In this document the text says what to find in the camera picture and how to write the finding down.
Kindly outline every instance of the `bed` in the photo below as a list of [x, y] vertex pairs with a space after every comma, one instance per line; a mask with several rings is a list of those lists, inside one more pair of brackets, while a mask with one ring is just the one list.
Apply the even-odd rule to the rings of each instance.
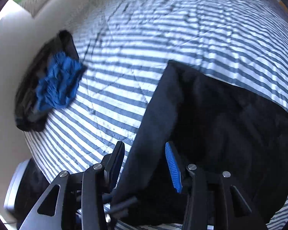
[[[52, 111], [43, 132], [25, 133], [49, 181], [100, 162], [118, 140], [126, 161], [170, 59], [288, 111], [288, 15], [274, 0], [91, 0], [66, 28], [88, 69], [75, 101]], [[288, 198], [267, 226], [281, 229], [287, 221]]]

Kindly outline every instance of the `round metal bolt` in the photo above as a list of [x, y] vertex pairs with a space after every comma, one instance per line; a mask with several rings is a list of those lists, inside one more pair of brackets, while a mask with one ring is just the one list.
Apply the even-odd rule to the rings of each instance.
[[195, 164], [189, 164], [189, 165], [188, 165], [188, 169], [189, 169], [189, 170], [196, 170], [196, 168], [197, 168], [197, 167], [196, 167]]
[[96, 163], [96, 164], [94, 164], [93, 169], [94, 170], [100, 170], [102, 167], [103, 167], [103, 165], [101, 163]]
[[225, 178], [228, 178], [231, 176], [231, 174], [228, 171], [224, 171], [222, 174]]
[[110, 215], [106, 214], [106, 222], [107, 223], [110, 223], [111, 222], [111, 217]]
[[68, 175], [68, 171], [66, 171], [66, 170], [61, 171], [59, 175], [60, 175], [60, 177], [65, 177]]

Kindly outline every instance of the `ribbed blue pad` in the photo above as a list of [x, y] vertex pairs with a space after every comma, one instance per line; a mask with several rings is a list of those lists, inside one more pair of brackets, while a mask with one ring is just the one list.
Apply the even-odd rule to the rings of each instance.
[[173, 186], [180, 193], [182, 190], [180, 171], [169, 143], [165, 144], [165, 157], [171, 173]]

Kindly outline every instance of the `beige wall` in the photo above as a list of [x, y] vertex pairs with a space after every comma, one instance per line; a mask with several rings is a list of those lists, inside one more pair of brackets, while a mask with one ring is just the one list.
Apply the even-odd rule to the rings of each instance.
[[0, 213], [19, 162], [31, 156], [23, 133], [14, 124], [14, 96], [22, 75], [40, 47], [87, 0], [50, 0], [33, 19], [22, 8], [0, 21]]

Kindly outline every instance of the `mattress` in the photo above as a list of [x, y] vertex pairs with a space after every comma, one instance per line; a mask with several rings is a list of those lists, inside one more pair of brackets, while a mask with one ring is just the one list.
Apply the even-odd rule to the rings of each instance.
[[[90, 0], [66, 28], [88, 69], [75, 101], [52, 111], [43, 132], [25, 133], [49, 181], [99, 163], [117, 141], [125, 143], [125, 163], [170, 59], [288, 111], [288, 16], [274, 0]], [[287, 221], [288, 198], [267, 226]]]

